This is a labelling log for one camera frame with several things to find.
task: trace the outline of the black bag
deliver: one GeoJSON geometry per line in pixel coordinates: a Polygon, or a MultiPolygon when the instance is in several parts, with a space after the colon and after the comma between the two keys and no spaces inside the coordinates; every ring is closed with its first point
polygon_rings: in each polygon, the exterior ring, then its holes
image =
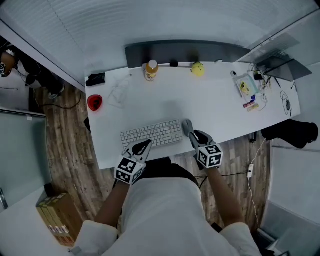
{"type": "Polygon", "coordinates": [[[318,126],[315,123],[286,120],[271,127],[261,130],[262,136],[267,141],[279,138],[292,146],[303,149],[307,143],[318,138],[318,126]]]}

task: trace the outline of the white desk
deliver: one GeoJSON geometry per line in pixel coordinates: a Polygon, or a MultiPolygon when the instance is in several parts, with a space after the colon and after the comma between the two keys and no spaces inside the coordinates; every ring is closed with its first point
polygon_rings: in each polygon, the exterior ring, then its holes
{"type": "MultiPolygon", "coordinates": [[[[300,114],[298,94],[293,83],[278,79],[282,88],[271,79],[266,91],[268,103],[262,111],[250,112],[231,78],[231,71],[240,76],[249,69],[247,63],[204,63],[205,74],[197,77],[187,68],[160,67],[153,82],[146,81],[141,68],[121,68],[105,73],[105,84],[86,87],[86,97],[103,98],[97,111],[88,108],[91,134],[100,169],[114,167],[123,147],[120,132],[153,125],[172,119],[190,119],[193,127],[210,134],[216,143],[229,141],[290,119],[285,114],[280,92],[283,90],[292,105],[292,117],[300,114]],[[125,87],[123,108],[108,98],[113,87],[125,87]]],[[[265,105],[260,98],[259,109],[265,105]]],[[[187,137],[180,143],[153,148],[148,160],[192,151],[187,137]]]]}

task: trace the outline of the person in black clothes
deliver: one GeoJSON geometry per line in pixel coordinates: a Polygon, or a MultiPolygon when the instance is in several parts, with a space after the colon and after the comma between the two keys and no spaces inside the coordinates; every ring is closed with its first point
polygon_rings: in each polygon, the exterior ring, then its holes
{"type": "Polygon", "coordinates": [[[58,82],[47,68],[36,62],[1,36],[0,55],[0,75],[2,77],[9,76],[12,69],[18,70],[17,64],[21,61],[25,71],[29,73],[25,79],[26,86],[33,84],[35,80],[37,80],[42,87],[46,87],[48,89],[49,99],[55,99],[65,89],[65,86],[58,82]],[[12,51],[14,55],[9,54],[7,50],[12,51]]]}

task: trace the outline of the wooden floor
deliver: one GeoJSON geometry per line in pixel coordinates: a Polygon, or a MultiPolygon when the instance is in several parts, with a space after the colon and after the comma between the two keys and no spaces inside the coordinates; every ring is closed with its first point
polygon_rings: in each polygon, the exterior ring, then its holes
{"type": "MultiPolygon", "coordinates": [[[[66,84],[62,96],[55,101],[47,98],[43,88],[36,90],[40,105],[57,104],[70,107],[78,102],[81,92],[66,84]]],[[[88,116],[86,96],[82,93],[80,103],[73,109],[60,109],[55,106],[42,107],[47,117],[47,152],[52,174],[52,183],[58,192],[68,192],[73,198],[82,218],[92,220],[106,199],[114,183],[110,169],[99,170],[90,132],[84,125],[88,116]]],[[[263,138],[258,134],[257,142],[249,143],[243,136],[221,144],[224,155],[220,168],[224,175],[242,173],[254,159],[263,138]]],[[[195,176],[204,175],[199,171],[193,153],[172,156],[173,163],[181,165],[195,176]]],[[[251,200],[246,174],[226,176],[225,180],[241,203],[246,223],[251,230],[257,228],[255,210],[251,200]]],[[[261,222],[266,204],[270,178],[270,145],[265,142],[254,161],[254,172],[250,179],[257,216],[261,222]]],[[[202,203],[210,224],[216,222],[223,227],[215,199],[206,180],[201,188],[202,203]]]]}

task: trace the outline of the door handle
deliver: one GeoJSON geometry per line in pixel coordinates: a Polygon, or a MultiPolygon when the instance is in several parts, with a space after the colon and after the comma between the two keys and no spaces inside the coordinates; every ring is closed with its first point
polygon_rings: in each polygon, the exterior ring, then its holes
{"type": "Polygon", "coordinates": [[[4,191],[2,190],[2,188],[0,187],[0,203],[3,207],[3,209],[8,209],[8,204],[4,195],[4,191]]]}

